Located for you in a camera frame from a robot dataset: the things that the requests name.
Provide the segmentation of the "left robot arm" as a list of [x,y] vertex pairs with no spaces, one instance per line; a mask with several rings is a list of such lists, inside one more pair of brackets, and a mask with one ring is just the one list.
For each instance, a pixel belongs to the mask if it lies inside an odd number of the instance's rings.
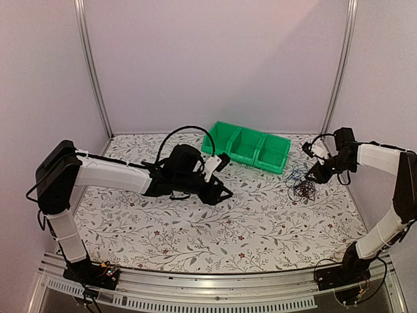
[[202,203],[217,205],[233,193],[215,176],[230,162],[226,153],[207,160],[194,147],[176,145],[167,158],[134,164],[79,151],[70,140],[63,140],[36,169],[35,185],[26,193],[33,200],[63,250],[72,273],[83,283],[97,276],[70,214],[70,198],[76,186],[99,186],[136,192],[157,198],[174,192],[195,194]]

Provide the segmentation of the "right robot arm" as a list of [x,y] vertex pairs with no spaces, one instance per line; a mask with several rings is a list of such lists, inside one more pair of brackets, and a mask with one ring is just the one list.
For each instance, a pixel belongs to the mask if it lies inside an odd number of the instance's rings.
[[375,141],[360,142],[351,128],[342,127],[329,134],[335,145],[331,155],[318,143],[325,137],[320,134],[302,146],[303,152],[316,160],[305,175],[306,181],[325,184],[345,176],[344,184],[348,185],[352,174],[365,170],[387,177],[393,185],[367,182],[370,194],[357,192],[375,215],[372,227],[348,245],[338,266],[315,270],[313,277],[320,290],[369,279],[371,263],[402,241],[416,223],[416,152]]

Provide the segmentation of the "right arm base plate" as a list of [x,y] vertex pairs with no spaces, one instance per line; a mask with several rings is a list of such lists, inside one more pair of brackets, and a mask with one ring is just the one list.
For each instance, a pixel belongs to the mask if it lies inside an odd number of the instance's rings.
[[348,273],[341,265],[338,265],[314,269],[313,278],[319,291],[333,290],[339,304],[354,306],[367,291],[371,274],[369,270]]

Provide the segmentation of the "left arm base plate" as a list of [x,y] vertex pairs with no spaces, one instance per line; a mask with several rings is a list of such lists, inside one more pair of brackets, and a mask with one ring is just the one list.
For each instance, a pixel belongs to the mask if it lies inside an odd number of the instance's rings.
[[115,290],[119,281],[120,267],[118,265],[94,264],[85,259],[76,263],[67,263],[63,277],[78,282],[81,285],[94,286],[107,290]]

